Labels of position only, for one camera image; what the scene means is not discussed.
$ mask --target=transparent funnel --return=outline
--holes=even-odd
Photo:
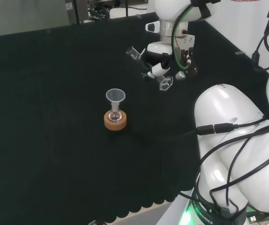
[[[106,92],[106,98],[111,102],[111,111],[108,115],[109,120],[118,122],[122,119],[123,115],[119,110],[119,104],[126,97],[126,94],[121,89],[110,89]]]

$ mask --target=white wall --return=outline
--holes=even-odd
[[[65,25],[65,0],[0,0],[0,35]]]
[[[251,57],[263,36],[268,18],[269,0],[235,2],[222,0],[208,22]],[[264,44],[260,48],[260,66],[269,66],[269,53]]]

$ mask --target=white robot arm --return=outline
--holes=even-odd
[[[211,16],[215,11],[214,3],[217,2],[219,0],[154,0],[155,11],[160,21],[147,24],[146,30],[159,33],[161,41],[149,44],[141,54],[131,47],[127,54],[139,63],[144,76],[159,81],[161,90],[167,90],[173,84],[172,77],[164,76],[169,71],[171,60],[180,59],[177,79],[186,77],[188,72],[197,73],[192,54],[189,54],[194,45],[194,37],[186,33],[187,22]],[[195,7],[186,12],[191,5]],[[175,43],[178,45],[178,52],[173,48]],[[269,82],[267,96],[269,100]],[[205,91],[195,105],[197,127],[234,122],[245,124],[262,118],[263,113],[247,96],[226,84]],[[200,158],[208,158],[200,167],[199,181],[195,186],[195,197],[201,204],[198,208],[194,202],[193,206],[198,217],[205,218],[205,224],[213,224],[215,216],[221,218],[220,223],[215,224],[249,224],[244,214],[248,203],[260,211],[269,212],[269,164],[258,168],[269,161],[269,132],[253,137],[247,142],[244,142],[245,139],[235,141],[209,155],[212,149],[228,140],[254,132],[267,132],[269,117],[261,121],[230,133],[198,136]],[[258,170],[257,173],[250,175],[248,179],[241,180],[229,188],[213,191],[255,170]],[[208,218],[211,219],[204,217],[199,209],[207,211]]]
[[[126,51],[127,55],[138,62],[142,76],[156,79],[160,83],[160,90],[168,90],[173,84],[173,77],[164,75],[169,71],[172,60],[182,68],[176,74],[177,80],[196,76],[197,68],[193,57],[195,37],[187,34],[188,22],[211,16],[215,10],[212,3],[219,1],[155,0],[155,11],[160,20],[146,24],[146,31],[160,34],[161,40],[149,44],[142,53],[138,53],[132,46]],[[185,18],[177,21],[190,5],[196,7],[191,7]]]

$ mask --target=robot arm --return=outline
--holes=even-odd
[[[168,90],[173,84],[173,77],[165,77],[170,62],[175,60],[180,71],[177,80],[194,77],[197,74],[193,46],[195,37],[187,34],[188,22],[207,18],[214,12],[212,3],[220,0],[155,0],[155,11],[160,21],[146,24],[146,30],[160,34],[159,42],[151,43],[139,54],[130,47],[126,54],[131,56],[140,66],[142,76],[156,79],[160,90]],[[191,7],[181,21],[177,18],[183,10]]]

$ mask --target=green led light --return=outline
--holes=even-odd
[[[179,225],[189,225],[190,221],[191,221],[190,212],[186,211],[184,212],[184,214],[182,214]]]

